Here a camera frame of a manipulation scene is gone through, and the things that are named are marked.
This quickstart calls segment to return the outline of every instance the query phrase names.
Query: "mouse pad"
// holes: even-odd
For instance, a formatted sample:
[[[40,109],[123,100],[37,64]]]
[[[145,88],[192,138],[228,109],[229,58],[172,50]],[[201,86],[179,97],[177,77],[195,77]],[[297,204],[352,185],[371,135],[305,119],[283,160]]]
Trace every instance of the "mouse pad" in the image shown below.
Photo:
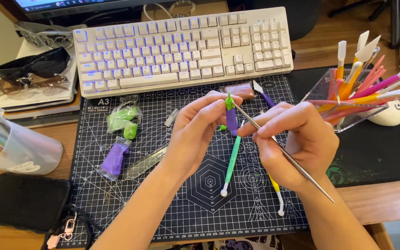
[[[294,70],[286,75],[295,103],[303,99],[328,68]],[[336,187],[400,181],[400,124],[385,127],[365,120],[337,136],[339,148],[327,170]]]

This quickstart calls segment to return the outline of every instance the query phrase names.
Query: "stack of books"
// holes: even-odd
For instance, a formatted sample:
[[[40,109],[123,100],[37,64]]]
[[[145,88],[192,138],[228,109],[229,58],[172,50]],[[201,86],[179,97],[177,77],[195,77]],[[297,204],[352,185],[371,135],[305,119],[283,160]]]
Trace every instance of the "stack of books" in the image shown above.
[[[24,40],[16,58],[37,55],[50,50],[48,47],[36,48]],[[4,117],[27,128],[77,122],[81,108],[81,91],[78,88],[75,49],[67,50],[71,59],[68,67],[61,73],[68,79],[68,90],[53,91],[34,87],[17,94],[1,94],[0,107]]]

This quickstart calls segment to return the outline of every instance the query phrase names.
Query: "white mouse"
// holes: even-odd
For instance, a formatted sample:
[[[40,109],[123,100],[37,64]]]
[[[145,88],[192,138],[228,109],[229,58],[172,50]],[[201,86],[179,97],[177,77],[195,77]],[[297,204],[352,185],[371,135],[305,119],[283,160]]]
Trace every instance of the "white mouse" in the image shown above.
[[[392,100],[388,102],[389,108],[377,113],[374,116],[368,118],[370,122],[374,122],[382,126],[396,126],[400,124],[400,101]],[[360,117],[366,117],[376,112],[378,109],[372,109],[367,112],[359,113]]]

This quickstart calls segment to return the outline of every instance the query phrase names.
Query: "cutting mat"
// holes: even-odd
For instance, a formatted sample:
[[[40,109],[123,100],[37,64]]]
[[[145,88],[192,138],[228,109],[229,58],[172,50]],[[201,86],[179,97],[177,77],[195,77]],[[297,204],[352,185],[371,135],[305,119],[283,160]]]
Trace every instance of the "cutting mat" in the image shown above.
[[[255,80],[275,103],[292,103],[285,76]],[[143,119],[137,137],[132,141],[131,152],[125,157],[123,169],[169,141],[173,125],[167,128],[164,122],[174,109],[182,109],[219,86],[239,82],[244,81],[139,94],[137,105],[143,111]],[[120,104],[120,97],[84,100],[69,178],[73,185],[71,202],[103,228],[112,222],[153,169],[133,181],[126,181],[121,175],[116,181],[109,181],[96,171],[107,155],[108,147],[122,133],[108,134],[105,121],[113,108]],[[244,101],[241,107],[251,116],[256,116],[260,108],[268,110],[261,96]],[[238,114],[239,124],[243,119],[243,115]],[[250,137],[242,138],[228,196],[220,196],[234,140],[228,130],[215,132],[198,171],[178,190],[152,242],[280,234],[308,228],[303,205],[293,191],[282,188],[285,215],[282,218],[277,214],[279,201]],[[279,134],[277,140],[284,146],[286,134]],[[60,241],[58,247],[86,244],[87,235],[81,223],[77,224],[73,235],[71,241]],[[96,239],[99,232],[95,230],[94,236]]]

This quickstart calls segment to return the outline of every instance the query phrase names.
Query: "white cup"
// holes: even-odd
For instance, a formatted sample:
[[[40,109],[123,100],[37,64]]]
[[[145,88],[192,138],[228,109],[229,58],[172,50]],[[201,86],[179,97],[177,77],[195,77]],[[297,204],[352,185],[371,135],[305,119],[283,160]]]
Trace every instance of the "white cup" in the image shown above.
[[[11,131],[0,153],[0,170],[42,175],[58,166],[63,145],[50,137],[8,121]]]

